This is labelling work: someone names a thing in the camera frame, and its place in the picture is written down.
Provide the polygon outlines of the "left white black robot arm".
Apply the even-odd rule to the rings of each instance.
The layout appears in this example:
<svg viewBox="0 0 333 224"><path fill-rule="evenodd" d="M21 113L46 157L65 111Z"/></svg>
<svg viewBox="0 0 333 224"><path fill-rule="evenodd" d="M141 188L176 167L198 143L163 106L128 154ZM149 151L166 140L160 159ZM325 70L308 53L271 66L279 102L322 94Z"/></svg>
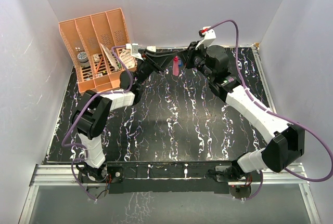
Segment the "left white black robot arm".
<svg viewBox="0 0 333 224"><path fill-rule="evenodd" d="M142 57L135 71L126 68L120 74L119 90L104 94L87 90L72 117L72 125L77 129L85 151L84 161L79 162L76 168L92 181L101 182L107 177L101 134L110 111L138 104L143 93L142 84L151 73L164 72L170 62L178 66L178 57L171 51L157 53L145 49Z"/></svg>

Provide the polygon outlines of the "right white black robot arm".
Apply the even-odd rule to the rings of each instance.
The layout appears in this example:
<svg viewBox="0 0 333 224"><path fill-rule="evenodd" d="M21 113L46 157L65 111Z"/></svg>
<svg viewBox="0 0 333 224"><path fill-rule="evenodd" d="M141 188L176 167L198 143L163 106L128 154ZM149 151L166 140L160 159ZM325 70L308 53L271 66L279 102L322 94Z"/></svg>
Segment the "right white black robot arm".
<svg viewBox="0 0 333 224"><path fill-rule="evenodd" d="M179 51L187 69L197 69L208 79L209 88L224 103L238 111L264 138L266 147L245 153L233 161L232 175L245 180L255 170L270 169L279 173L304 154L305 130L270 114L270 109L245 88L229 68L224 47L190 46Z"/></svg>

